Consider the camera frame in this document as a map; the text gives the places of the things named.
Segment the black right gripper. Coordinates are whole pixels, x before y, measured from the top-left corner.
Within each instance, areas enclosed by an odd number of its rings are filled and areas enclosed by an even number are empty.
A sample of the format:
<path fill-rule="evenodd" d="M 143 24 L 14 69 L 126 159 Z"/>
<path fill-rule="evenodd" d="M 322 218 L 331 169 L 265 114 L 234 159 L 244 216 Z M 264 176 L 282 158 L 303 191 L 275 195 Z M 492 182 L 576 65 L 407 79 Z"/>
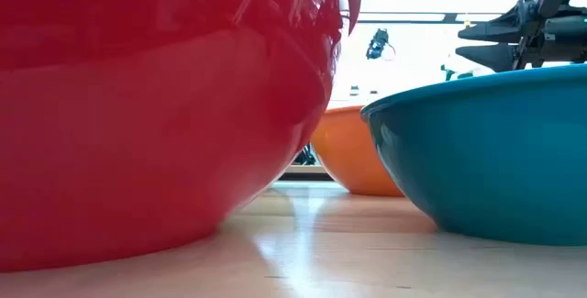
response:
<path fill-rule="evenodd" d="M 494 72 L 540 68 L 547 61 L 587 61 L 587 7 L 562 0 L 553 17 L 541 17 L 537 0 L 518 0 L 517 10 L 458 32 L 460 39 L 501 42 L 464 46 L 457 55 Z"/>

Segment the teal blue bowl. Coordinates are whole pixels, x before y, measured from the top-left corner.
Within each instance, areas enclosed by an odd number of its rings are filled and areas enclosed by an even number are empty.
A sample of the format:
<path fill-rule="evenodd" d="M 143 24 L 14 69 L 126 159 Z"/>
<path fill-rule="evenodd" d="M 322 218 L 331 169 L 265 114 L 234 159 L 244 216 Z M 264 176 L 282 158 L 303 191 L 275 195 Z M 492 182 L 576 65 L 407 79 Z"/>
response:
<path fill-rule="evenodd" d="M 360 116 L 393 181 L 439 228 L 587 246 L 587 64 L 431 84 Z"/>

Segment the orange bowl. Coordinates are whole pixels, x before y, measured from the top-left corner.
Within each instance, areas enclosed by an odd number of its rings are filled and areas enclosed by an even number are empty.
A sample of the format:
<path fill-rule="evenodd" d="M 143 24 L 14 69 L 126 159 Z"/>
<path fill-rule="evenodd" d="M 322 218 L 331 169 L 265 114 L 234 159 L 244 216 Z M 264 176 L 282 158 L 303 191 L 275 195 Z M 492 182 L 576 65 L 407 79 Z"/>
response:
<path fill-rule="evenodd" d="M 382 165 L 359 105 L 328 109 L 311 137 L 322 167 L 350 193 L 401 197 Z"/>

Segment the blue black hanging device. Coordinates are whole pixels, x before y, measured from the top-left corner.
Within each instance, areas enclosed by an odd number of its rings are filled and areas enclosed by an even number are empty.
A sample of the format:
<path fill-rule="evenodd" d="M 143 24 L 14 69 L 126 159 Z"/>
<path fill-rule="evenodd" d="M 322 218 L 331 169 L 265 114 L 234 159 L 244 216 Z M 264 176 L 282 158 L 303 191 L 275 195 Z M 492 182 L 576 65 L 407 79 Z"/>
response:
<path fill-rule="evenodd" d="M 389 42 L 387 29 L 378 28 L 367 48 L 366 58 L 368 60 L 382 59 L 383 61 L 392 61 L 396 54 L 395 47 Z"/>

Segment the dark background object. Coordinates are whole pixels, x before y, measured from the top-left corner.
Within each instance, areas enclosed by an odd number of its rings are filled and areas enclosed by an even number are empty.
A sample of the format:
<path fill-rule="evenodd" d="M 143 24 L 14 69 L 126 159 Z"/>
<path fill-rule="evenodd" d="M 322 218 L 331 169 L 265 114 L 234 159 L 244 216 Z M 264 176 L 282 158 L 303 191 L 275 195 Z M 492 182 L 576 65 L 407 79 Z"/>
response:
<path fill-rule="evenodd" d="M 316 156 L 310 144 L 305 145 L 293 160 L 293 165 L 310 165 L 316 164 Z"/>

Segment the large red bowl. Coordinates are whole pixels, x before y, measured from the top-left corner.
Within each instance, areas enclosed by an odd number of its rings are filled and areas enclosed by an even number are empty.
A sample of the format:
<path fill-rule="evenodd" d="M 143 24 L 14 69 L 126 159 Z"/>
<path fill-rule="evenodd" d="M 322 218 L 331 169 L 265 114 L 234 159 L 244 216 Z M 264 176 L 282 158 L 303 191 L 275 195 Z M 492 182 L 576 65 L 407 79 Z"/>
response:
<path fill-rule="evenodd" d="M 0 0 L 0 272 L 212 233 L 307 145 L 361 0 Z"/>

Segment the black aluminium table frame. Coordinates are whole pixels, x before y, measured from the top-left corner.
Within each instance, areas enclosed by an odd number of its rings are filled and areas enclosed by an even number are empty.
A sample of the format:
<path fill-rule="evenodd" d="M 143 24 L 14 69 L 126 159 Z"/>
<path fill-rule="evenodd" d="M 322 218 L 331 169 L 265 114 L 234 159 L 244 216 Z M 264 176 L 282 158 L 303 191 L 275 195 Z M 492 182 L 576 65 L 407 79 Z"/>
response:
<path fill-rule="evenodd" d="M 325 172 L 286 172 L 279 181 L 288 182 L 333 182 L 334 179 Z"/>

